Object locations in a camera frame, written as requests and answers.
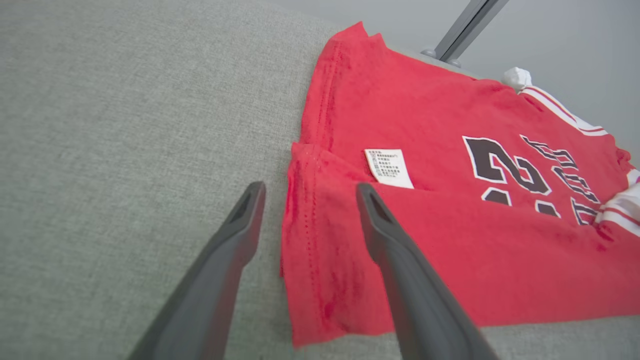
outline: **basketball jersey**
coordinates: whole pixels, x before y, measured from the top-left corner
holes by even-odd
[[[377,183],[366,149],[402,150],[414,189]],[[291,152],[281,273],[294,346],[393,331],[360,182],[478,326],[640,313],[640,172],[542,89],[422,63],[357,24],[320,55]]]

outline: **white cloth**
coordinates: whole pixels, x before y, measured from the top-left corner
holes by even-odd
[[[516,92],[533,85],[531,83],[531,73],[519,67],[513,67],[505,71],[502,75],[502,83],[514,88]]]

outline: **gray fabric surface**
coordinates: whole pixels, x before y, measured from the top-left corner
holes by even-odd
[[[339,30],[231,0],[0,3],[0,358],[123,359],[262,179],[227,358],[399,359],[392,334],[294,351],[278,276],[289,147]],[[508,359],[616,359],[638,323],[484,331]]]

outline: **metal stand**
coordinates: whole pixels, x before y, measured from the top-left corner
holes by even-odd
[[[458,57],[500,12],[507,1],[509,0],[471,0],[436,46],[435,51],[426,49],[421,54],[460,67]]]

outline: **care label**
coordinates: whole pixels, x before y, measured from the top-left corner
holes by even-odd
[[[413,189],[400,149],[365,149],[369,169],[381,184]]]

